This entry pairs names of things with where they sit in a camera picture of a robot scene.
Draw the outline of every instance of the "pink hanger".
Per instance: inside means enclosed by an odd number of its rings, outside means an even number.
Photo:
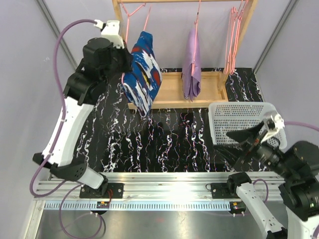
[[[231,72],[230,72],[231,74],[234,74],[234,72],[235,72],[235,63],[236,63],[236,55],[237,55],[237,50],[238,50],[238,39],[239,39],[240,24],[241,24],[242,16],[244,14],[245,7],[246,7],[248,1],[249,0],[245,0],[245,4],[244,4],[243,8],[241,9],[241,11],[240,11],[240,6],[239,6],[239,9],[238,9],[237,14],[236,14],[237,27],[236,27],[236,35],[235,35],[235,43],[234,43],[234,51],[233,51],[232,68],[231,68]]]
[[[127,26],[126,26],[126,36],[125,36],[125,43],[127,44],[127,42],[128,42],[128,36],[129,36],[130,17],[131,17],[132,15],[134,15],[138,10],[140,10],[143,6],[145,6],[146,3],[140,5],[140,6],[139,6],[135,11],[133,11],[132,13],[129,13],[129,12],[127,11],[127,9],[126,9],[126,7],[124,6],[124,4],[123,4],[122,1],[121,1],[121,5],[122,5],[122,8],[124,9],[126,15],[128,16],[128,23],[127,23]],[[145,29],[146,29],[146,25],[147,25],[148,20],[149,20],[149,15],[150,15],[150,12],[151,12],[151,8],[152,8],[152,5],[150,6],[149,13],[148,13],[148,16],[147,16],[147,18],[146,18],[143,31],[145,31]],[[122,82],[122,84],[124,83],[124,73],[122,74],[121,82]]]
[[[196,48],[197,48],[197,27],[198,27],[198,15],[199,15],[199,9],[200,9],[201,0],[199,0],[198,4],[198,10],[197,10],[197,16],[196,16],[196,22],[194,23],[196,25],[195,28],[195,47],[194,47],[194,55],[193,55],[193,62],[191,64],[191,74],[194,74],[195,71],[195,55],[196,55]]]
[[[234,74],[235,72],[235,62],[236,62],[236,54],[237,54],[237,48],[238,48],[240,24],[241,24],[242,16],[244,14],[245,7],[248,1],[249,0],[245,0],[245,3],[243,7],[241,8],[243,3],[243,0],[241,0],[238,10],[235,7],[233,7],[230,11],[227,39],[226,39],[226,55],[225,55],[225,73],[226,74]],[[235,25],[237,25],[237,27],[236,27],[235,41],[233,45]],[[227,55],[228,38],[230,35],[230,31],[231,31],[231,38],[230,38],[229,53]]]

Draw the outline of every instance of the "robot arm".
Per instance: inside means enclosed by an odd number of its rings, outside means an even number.
[[[93,110],[99,96],[107,88],[107,83],[115,74],[131,71],[132,57],[122,40],[120,22],[103,23],[95,20],[101,29],[101,36],[88,41],[83,47],[83,59],[67,81],[64,89],[66,117],[53,153],[44,167],[58,178],[78,181],[101,192],[107,188],[107,178],[88,167],[85,162],[76,162],[73,151],[84,122]],[[33,156],[33,161],[41,164],[48,156],[62,119],[62,112],[53,135],[41,153]]]
[[[266,130],[259,134],[263,126],[266,126]],[[281,116],[271,112],[254,128],[227,133],[239,144],[216,148],[226,160],[230,158],[229,162],[237,171],[241,171],[242,165],[253,158],[285,179],[279,189],[287,206],[288,234],[256,195],[246,173],[233,174],[227,181],[228,189],[237,194],[248,207],[263,238],[308,239],[312,238],[319,224],[319,183],[316,179],[319,172],[319,148],[312,143],[299,141],[283,153],[279,147],[269,145],[266,140],[283,127]],[[229,156],[233,155],[230,149],[234,148],[241,154],[236,162]]]

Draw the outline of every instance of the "metal plate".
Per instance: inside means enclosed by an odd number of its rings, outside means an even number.
[[[121,199],[123,198],[123,191],[124,191],[124,183],[108,183],[107,191],[112,190],[112,199]],[[90,199],[90,198],[99,198],[95,194],[95,190],[91,189],[89,186],[84,185],[84,187],[80,191],[80,198]],[[109,199],[109,194],[105,193],[103,196],[105,199]]]

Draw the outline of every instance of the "hanging clothing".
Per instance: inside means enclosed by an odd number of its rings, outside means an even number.
[[[192,73],[192,63],[194,63],[194,70]],[[201,62],[198,35],[196,36],[196,28],[188,34],[186,45],[186,54],[182,69],[182,87],[185,99],[193,101],[200,93],[201,81]]]
[[[162,77],[153,52],[153,36],[142,31],[132,49],[132,72],[124,74],[123,88],[126,97],[146,117],[159,91]]]

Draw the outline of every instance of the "wooden shelf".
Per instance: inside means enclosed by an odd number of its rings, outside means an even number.
[[[152,109],[168,108],[206,108],[212,102],[227,102],[225,85],[218,92],[218,83],[222,81],[221,72],[202,72],[201,91],[193,102],[184,99],[180,72],[162,73],[162,83],[152,104]],[[136,107],[129,103],[130,109]]]

